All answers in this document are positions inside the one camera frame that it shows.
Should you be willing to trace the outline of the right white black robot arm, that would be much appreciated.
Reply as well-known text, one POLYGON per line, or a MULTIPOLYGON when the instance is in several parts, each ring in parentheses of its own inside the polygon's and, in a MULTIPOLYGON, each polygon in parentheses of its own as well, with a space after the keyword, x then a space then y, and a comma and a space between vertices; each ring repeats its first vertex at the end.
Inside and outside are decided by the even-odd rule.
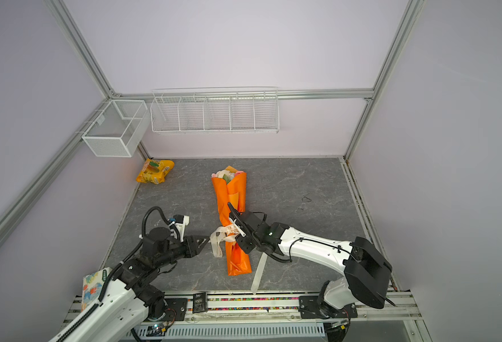
POLYGON ((280 263, 294 258, 306 259, 338 272, 341 277, 327 281, 319 295, 319 305, 328 309, 360 302, 373 309, 383 309, 393 268, 375 246, 363 237, 352 242, 309 235, 294 227, 275 222, 272 225, 253 212, 232 212, 238 246, 247 254, 257 250, 280 263))

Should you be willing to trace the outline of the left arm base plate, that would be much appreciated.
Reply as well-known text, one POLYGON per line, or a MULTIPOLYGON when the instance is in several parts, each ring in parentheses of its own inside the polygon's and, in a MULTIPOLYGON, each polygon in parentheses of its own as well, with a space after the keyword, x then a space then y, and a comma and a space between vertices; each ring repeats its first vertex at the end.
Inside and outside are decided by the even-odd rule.
POLYGON ((184 297, 171 297, 164 299, 163 303, 151 309, 146 321, 184 321, 188 310, 188 299, 184 297))

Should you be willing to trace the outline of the cream fake rose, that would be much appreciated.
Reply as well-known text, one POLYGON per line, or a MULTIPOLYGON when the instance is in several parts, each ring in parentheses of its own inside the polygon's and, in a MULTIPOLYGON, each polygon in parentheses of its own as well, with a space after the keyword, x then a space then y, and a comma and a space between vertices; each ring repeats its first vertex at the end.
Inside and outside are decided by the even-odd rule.
POLYGON ((231 182, 235 177, 235 173, 229 170, 221 170, 215 173, 215 177, 223 179, 226 183, 231 182))

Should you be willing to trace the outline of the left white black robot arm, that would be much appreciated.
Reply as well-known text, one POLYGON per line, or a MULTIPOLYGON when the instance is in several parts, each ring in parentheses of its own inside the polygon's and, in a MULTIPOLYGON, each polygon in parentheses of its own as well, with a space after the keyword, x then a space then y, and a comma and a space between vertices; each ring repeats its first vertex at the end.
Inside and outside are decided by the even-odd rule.
POLYGON ((170 232, 142 237, 140 253, 115 267, 98 298, 52 340, 119 341, 147 319, 175 319, 177 311, 151 282, 164 266, 199 255, 209 240, 207 236, 189 236, 178 242, 170 232))

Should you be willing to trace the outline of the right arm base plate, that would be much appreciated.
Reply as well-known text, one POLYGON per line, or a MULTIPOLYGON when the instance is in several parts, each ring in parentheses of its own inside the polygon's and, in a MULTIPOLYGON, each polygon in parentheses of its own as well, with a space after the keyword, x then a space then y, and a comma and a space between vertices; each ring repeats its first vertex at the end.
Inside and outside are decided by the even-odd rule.
POLYGON ((348 304, 343 309, 333 309, 327 304, 319 303, 319 297, 300 296, 299 313, 302 319, 354 319, 358 317, 355 304, 348 304))

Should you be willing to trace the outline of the cream printed ribbon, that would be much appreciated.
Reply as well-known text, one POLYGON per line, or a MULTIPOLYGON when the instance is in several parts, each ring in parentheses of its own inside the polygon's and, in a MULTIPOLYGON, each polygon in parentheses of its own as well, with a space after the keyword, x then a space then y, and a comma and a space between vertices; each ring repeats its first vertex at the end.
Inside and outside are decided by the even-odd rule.
MULTIPOLYGON (((225 256, 229 276, 250 274, 252 271, 249 256, 236 244, 236 237, 239 237, 239 233, 236 233, 236 231, 235 225, 231 224, 218 227, 210 235, 212 254, 215 258, 223 258, 225 256)), ((254 271, 255 276, 250 289, 253 294, 257 294, 259 291, 267 259, 268 256, 263 253, 254 271)))

